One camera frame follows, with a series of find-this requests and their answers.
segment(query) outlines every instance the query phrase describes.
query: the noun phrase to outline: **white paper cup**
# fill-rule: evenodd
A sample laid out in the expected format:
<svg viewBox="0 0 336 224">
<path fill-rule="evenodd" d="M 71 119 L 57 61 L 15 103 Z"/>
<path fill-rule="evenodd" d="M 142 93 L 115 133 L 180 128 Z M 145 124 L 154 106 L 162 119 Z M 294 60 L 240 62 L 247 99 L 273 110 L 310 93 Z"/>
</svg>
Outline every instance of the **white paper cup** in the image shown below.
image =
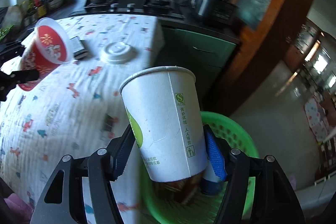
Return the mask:
<svg viewBox="0 0 336 224">
<path fill-rule="evenodd" d="M 194 74 L 156 67 L 128 77 L 119 91 L 150 178 L 169 182 L 207 166 Z"/>
</svg>

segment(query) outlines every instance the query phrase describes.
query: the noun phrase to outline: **blue gripper pad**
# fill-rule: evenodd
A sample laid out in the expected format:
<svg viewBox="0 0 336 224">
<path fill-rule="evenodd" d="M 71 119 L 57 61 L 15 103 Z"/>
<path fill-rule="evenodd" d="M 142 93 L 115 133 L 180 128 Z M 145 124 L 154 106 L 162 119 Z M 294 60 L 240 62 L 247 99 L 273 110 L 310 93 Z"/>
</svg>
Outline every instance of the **blue gripper pad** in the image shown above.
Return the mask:
<svg viewBox="0 0 336 224">
<path fill-rule="evenodd" d="M 205 132 L 205 147 L 207 150 L 208 158 L 211 162 L 212 168 L 216 176 L 220 177 L 222 181 L 226 179 L 224 158 L 216 145 L 213 136 L 209 132 Z"/>
</svg>

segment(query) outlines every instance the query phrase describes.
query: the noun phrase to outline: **white cup lid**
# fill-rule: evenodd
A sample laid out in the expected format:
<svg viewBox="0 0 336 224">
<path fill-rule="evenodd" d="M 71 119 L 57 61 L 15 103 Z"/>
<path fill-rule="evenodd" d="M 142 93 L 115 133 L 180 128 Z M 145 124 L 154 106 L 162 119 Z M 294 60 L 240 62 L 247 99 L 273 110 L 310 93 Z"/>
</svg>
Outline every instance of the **white cup lid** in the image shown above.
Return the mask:
<svg viewBox="0 0 336 224">
<path fill-rule="evenodd" d="M 132 46 L 123 42 L 107 44 L 101 51 L 101 60 L 108 64 L 122 64 L 132 59 Z"/>
</svg>

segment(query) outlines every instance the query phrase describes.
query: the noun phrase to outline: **white patterned tablecloth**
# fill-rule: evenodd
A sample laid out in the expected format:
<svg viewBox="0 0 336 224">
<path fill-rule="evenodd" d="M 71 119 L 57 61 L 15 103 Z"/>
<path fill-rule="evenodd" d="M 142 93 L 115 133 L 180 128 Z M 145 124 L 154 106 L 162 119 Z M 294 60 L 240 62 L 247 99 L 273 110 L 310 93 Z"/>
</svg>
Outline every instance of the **white patterned tablecloth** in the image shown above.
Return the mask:
<svg viewBox="0 0 336 224">
<path fill-rule="evenodd" d="M 32 91 L 17 86 L 0 104 L 0 176 L 32 207 L 63 155 L 89 156 L 122 135 L 129 122 L 119 85 L 151 67 L 164 44 L 157 18 L 151 16 L 85 15 L 58 23 L 70 38 L 78 35 L 84 41 L 91 57 L 59 66 Z M 121 65 L 103 63 L 101 49 L 119 40 L 135 48 L 135 58 Z M 19 62 L 14 58 L 1 70 L 15 71 Z M 111 184 L 125 223 L 138 219 L 139 161 L 134 146 L 124 174 Z M 89 202 L 85 210 L 94 222 Z"/>
</svg>

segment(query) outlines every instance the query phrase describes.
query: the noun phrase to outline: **black countertop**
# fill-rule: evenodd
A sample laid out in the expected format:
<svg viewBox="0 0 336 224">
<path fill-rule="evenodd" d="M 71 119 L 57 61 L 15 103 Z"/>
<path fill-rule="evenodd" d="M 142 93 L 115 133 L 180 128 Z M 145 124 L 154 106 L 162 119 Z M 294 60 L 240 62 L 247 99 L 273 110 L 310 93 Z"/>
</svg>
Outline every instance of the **black countertop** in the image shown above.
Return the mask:
<svg viewBox="0 0 336 224">
<path fill-rule="evenodd" d="M 85 0 L 73 0 L 72 4 L 66 4 L 56 11 L 51 12 L 47 16 L 55 20 L 68 17 L 71 13 L 75 11 L 83 10 Z M 172 28 L 184 29 L 193 32 L 198 32 L 213 37 L 217 37 L 229 42 L 239 44 L 240 41 L 237 36 L 232 32 L 230 27 L 225 27 L 223 29 L 215 28 L 211 26 L 204 25 L 203 23 L 197 21 L 191 14 L 191 8 L 188 6 L 180 7 L 184 19 L 174 19 L 169 17 L 158 17 L 162 26 L 168 26 Z M 34 24 L 28 26 L 25 30 L 34 27 Z"/>
</svg>

